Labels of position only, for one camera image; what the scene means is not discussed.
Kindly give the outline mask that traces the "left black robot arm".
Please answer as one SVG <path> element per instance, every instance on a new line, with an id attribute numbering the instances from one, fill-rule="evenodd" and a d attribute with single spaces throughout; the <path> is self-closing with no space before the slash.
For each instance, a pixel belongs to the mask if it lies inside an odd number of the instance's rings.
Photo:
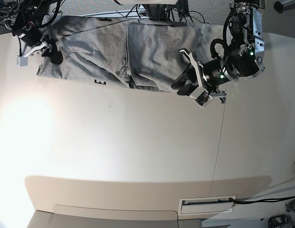
<path id="1" fill-rule="evenodd" d="M 212 60 L 197 61 L 195 53 L 186 48 L 180 50 L 189 64 L 173 82 L 172 89 L 178 95 L 193 95 L 202 89 L 198 98 L 207 100 L 218 97 L 224 100 L 226 94 L 219 86 L 240 78 L 256 77 L 264 71 L 264 41 L 262 38 L 263 0 L 232 0 L 230 13 L 225 20 L 223 37 L 210 44 Z"/>

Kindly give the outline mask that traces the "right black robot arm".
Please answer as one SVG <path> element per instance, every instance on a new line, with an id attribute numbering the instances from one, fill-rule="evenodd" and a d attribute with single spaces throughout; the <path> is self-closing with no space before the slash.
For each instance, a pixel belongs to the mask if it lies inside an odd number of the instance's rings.
<path id="1" fill-rule="evenodd" d="M 17 64 L 28 65 L 28 57 L 39 53 L 53 64 L 63 62 L 56 41 L 48 29 L 60 12 L 60 0 L 13 0 L 8 3 L 9 11 L 0 19 L 19 41 Z"/>

